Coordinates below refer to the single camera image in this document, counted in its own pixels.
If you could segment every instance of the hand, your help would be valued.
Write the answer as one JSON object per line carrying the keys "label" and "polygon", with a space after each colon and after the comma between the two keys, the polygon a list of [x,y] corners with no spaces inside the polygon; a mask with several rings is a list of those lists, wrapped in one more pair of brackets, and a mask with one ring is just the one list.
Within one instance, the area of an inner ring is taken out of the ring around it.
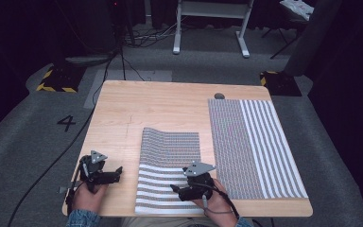
{"label": "hand", "polygon": [[[226,189],[220,181],[214,179],[214,183],[220,191],[226,193]],[[204,209],[202,200],[193,200],[192,202]],[[211,199],[208,200],[208,209],[211,211],[206,210],[205,215],[220,227],[234,227],[237,223],[237,218],[232,212],[231,206],[216,191],[213,192]]]}
{"label": "hand", "polygon": [[108,184],[96,185],[94,193],[91,193],[86,183],[82,183],[75,193],[73,199],[73,210],[88,210],[98,214],[102,198],[108,189]]}

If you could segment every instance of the metal stand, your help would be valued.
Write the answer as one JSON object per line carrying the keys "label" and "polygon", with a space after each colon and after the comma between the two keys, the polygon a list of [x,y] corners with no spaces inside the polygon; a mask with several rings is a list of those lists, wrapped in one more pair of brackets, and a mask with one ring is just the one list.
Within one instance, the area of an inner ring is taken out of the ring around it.
{"label": "metal stand", "polygon": [[173,45],[173,54],[180,54],[182,40],[182,15],[188,16],[205,16],[205,17],[222,17],[243,19],[240,31],[236,31],[238,43],[240,44],[241,53],[244,58],[250,56],[249,50],[244,41],[247,22],[250,18],[253,0],[248,4],[226,4],[226,3],[208,3],[208,2],[188,2],[179,0],[177,27],[175,42]]}

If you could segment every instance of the gray striped cloth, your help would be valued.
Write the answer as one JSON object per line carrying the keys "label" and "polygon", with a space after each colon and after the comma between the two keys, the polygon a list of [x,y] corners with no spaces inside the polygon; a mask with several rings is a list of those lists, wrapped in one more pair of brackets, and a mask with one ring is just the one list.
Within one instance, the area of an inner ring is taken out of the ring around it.
{"label": "gray striped cloth", "polygon": [[308,198],[271,101],[208,105],[217,177],[231,199]]}
{"label": "gray striped cloth", "polygon": [[201,214],[191,201],[181,201],[171,184],[185,187],[182,168],[200,162],[197,132],[164,132],[144,128],[138,172],[136,214]]}

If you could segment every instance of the wooden table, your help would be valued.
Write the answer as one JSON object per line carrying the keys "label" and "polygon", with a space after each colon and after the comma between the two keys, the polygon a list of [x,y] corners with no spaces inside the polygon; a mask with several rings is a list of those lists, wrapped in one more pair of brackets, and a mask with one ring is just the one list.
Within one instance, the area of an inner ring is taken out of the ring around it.
{"label": "wooden table", "polygon": [[[144,127],[198,132],[201,161],[215,164],[208,98],[270,100],[262,86],[174,82],[106,81],[96,104],[80,156],[96,150],[108,156],[105,172],[123,167],[120,183],[110,184],[99,215],[132,217]],[[216,178],[216,171],[210,172]],[[233,201],[243,217],[309,217],[309,199]]]}

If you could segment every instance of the number 4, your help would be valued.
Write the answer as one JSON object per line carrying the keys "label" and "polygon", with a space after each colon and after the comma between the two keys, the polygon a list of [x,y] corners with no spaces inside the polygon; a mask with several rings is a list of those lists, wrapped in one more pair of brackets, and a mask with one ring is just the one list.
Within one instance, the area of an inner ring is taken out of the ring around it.
{"label": "number 4", "polygon": [[68,116],[64,117],[62,120],[58,121],[57,124],[58,125],[66,125],[66,129],[64,131],[68,131],[70,125],[76,125],[76,122],[72,122],[72,120],[73,120],[73,116],[68,115]]}

